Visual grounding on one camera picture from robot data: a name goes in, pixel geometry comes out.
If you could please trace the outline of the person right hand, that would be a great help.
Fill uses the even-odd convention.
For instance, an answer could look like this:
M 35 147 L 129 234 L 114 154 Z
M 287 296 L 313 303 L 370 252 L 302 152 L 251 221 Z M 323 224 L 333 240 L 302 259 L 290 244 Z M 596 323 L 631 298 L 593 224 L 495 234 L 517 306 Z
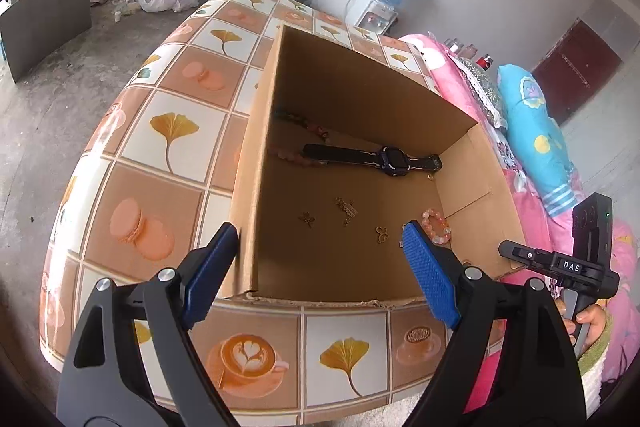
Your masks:
M 599 303 L 593 303 L 585 310 L 578 312 L 574 319 L 568 319 L 565 316 L 567 307 L 561 298 L 556 298 L 554 303 L 563 317 L 568 337 L 578 355 L 593 346 L 608 347 L 611 340 L 611 332 L 608 328 L 610 317 Z

